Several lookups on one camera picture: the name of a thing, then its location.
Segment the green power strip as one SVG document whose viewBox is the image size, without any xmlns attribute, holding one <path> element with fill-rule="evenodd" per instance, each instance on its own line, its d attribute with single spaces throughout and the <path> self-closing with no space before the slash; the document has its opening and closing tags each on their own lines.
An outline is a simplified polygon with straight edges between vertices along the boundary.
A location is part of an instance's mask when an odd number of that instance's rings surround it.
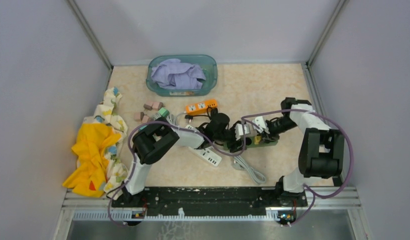
<svg viewBox="0 0 410 240">
<path fill-rule="evenodd" d="M 261 142 L 259 145 L 254 145 L 254 136 L 249 136 L 245 138 L 245 142 L 246 142 L 246 147 L 247 148 L 259 148 L 259 147 L 269 147 L 269 146 L 275 146 L 278 143 L 278 138 L 276 139 L 264 139 L 262 138 Z M 228 142 L 225 142 L 223 144 L 223 149 L 224 150 L 228 150 Z"/>
</svg>

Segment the yellow plug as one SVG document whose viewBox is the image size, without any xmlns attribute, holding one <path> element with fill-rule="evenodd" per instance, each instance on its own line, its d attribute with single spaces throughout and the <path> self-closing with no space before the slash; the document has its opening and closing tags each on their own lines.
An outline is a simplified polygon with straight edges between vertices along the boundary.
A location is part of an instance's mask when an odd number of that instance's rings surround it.
<svg viewBox="0 0 410 240">
<path fill-rule="evenodd" d="M 262 141 L 262 137 L 260 135 L 254 136 L 254 138 L 253 138 L 253 144 L 254 145 L 259 145 L 261 141 Z"/>
</svg>

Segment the white power strip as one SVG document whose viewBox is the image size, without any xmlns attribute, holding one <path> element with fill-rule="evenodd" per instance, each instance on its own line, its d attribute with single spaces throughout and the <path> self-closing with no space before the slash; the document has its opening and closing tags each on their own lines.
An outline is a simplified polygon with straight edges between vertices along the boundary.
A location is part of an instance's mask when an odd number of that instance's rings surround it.
<svg viewBox="0 0 410 240">
<path fill-rule="evenodd" d="M 197 147 L 189 146 L 188 149 L 200 159 L 204 160 L 205 162 L 211 164 L 214 167 L 217 167 L 222 161 L 222 157 L 213 151 L 212 146 L 199 149 L 200 146 L 201 143 Z"/>
</svg>

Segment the orange power strip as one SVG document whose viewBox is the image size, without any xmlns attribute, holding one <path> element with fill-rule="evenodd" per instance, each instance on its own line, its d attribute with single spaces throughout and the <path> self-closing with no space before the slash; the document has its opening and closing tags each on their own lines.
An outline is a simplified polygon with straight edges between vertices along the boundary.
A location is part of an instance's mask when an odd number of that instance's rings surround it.
<svg viewBox="0 0 410 240">
<path fill-rule="evenodd" d="M 188 104 L 185 107 L 185 112 L 188 115 L 196 116 L 206 114 L 209 108 L 217 108 L 218 102 L 215 99 L 204 100 L 198 103 Z"/>
</svg>

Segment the pink plug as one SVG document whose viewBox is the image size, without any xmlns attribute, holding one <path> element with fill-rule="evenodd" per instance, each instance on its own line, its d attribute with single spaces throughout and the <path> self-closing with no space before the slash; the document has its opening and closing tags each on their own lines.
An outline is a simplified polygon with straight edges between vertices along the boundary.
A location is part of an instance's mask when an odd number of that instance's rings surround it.
<svg viewBox="0 0 410 240">
<path fill-rule="evenodd" d="M 133 115 L 133 119 L 136 122 L 141 122 L 143 120 L 144 116 L 145 116 L 145 113 L 142 112 L 142 111 L 135 112 L 134 115 Z"/>
<path fill-rule="evenodd" d="M 145 104 L 143 105 L 143 108 L 144 108 L 145 110 L 147 110 L 147 111 L 151 111 L 151 110 L 153 110 L 153 103 L 150 103 L 150 102 L 145 103 Z"/>
<path fill-rule="evenodd" d="M 142 122 L 143 124 L 149 123 L 149 122 L 151 122 L 151 121 L 153 121 L 153 118 L 150 117 L 150 116 L 148 116 L 148 115 L 144 115 L 143 118 L 142 118 L 142 120 L 141 120 L 141 122 Z"/>
<path fill-rule="evenodd" d="M 160 102 L 160 101 L 154 101 L 153 103 L 152 103 L 152 109 L 153 110 L 155 110 L 155 111 L 159 111 L 162 107 L 164 106 L 164 104 L 162 103 L 162 102 Z"/>
</svg>

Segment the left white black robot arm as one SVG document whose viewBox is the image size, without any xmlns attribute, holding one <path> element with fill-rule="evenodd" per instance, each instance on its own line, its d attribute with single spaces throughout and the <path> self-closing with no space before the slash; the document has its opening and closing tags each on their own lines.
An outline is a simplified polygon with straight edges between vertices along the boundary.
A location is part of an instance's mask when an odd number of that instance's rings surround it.
<svg viewBox="0 0 410 240">
<path fill-rule="evenodd" d="M 152 165 L 161 160 L 174 146 L 204 150 L 217 143 L 232 146 L 236 151 L 246 149 L 246 140 L 229 128 L 226 114 L 216 113 L 210 121 L 199 127 L 186 128 L 170 123 L 166 118 L 144 123 L 129 137 L 128 148 L 132 154 L 129 174 L 118 191 L 121 193 L 111 206 L 114 208 L 137 207 L 142 203 L 143 191 Z"/>
</svg>

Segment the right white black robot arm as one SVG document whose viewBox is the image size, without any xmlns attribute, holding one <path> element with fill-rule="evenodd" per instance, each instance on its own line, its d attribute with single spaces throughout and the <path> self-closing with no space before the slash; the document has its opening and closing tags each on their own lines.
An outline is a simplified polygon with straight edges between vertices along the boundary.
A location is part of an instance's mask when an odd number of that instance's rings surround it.
<svg viewBox="0 0 410 240">
<path fill-rule="evenodd" d="M 263 141 L 277 141 L 280 134 L 298 127 L 303 133 L 298 166 L 275 185 L 274 199 L 280 206 L 302 202 L 304 185 L 339 176 L 343 171 L 345 137 L 312 114 L 308 100 L 286 97 L 280 104 L 282 116 L 265 120 Z"/>
</svg>

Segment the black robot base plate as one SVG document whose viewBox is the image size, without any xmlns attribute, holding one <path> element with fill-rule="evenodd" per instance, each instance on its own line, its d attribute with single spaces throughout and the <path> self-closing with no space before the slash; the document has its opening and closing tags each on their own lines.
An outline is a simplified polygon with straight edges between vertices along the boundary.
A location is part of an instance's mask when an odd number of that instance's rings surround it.
<svg viewBox="0 0 410 240">
<path fill-rule="evenodd" d="M 287 193 L 273 187 L 146 187 L 131 195 L 127 190 L 111 202 L 113 208 L 141 208 L 146 215 L 187 217 L 264 216 L 267 208 L 308 206 L 304 192 Z"/>
</svg>

